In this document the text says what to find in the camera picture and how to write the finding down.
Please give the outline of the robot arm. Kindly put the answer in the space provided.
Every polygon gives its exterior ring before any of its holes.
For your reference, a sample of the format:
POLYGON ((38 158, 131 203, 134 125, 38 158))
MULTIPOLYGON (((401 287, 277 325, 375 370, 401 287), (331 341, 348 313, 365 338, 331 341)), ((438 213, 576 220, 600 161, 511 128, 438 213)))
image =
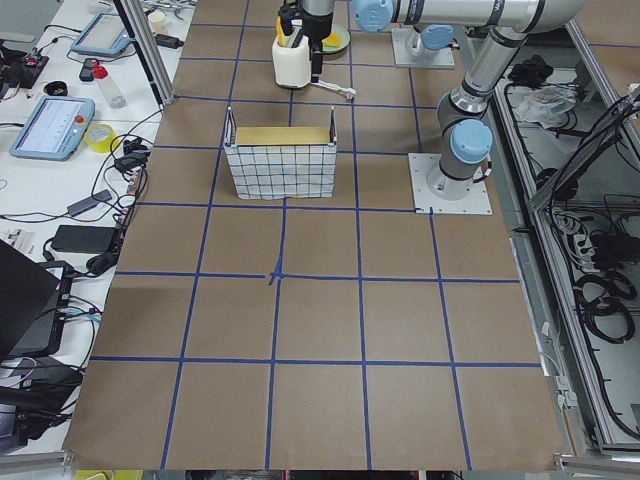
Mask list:
POLYGON ((467 119, 480 120, 498 80, 534 32, 559 28, 582 8, 581 1, 467 0, 467 1, 355 1, 356 22, 361 30, 378 33, 393 23, 452 24, 487 27, 487 34, 473 66, 461 84, 445 95, 438 106, 445 164, 451 154, 451 130, 467 119))

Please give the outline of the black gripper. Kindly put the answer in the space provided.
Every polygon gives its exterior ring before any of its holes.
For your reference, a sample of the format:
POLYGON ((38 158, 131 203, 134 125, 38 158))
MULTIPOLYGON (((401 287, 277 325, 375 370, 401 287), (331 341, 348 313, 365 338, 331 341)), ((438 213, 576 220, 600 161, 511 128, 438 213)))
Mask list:
MULTIPOLYGON (((322 74, 322 41, 331 34, 334 0, 300 0, 302 30, 311 47, 311 82, 318 83, 322 74)), ((296 17, 296 5, 284 3, 279 11, 279 25, 284 36, 293 33, 292 21, 296 17)))

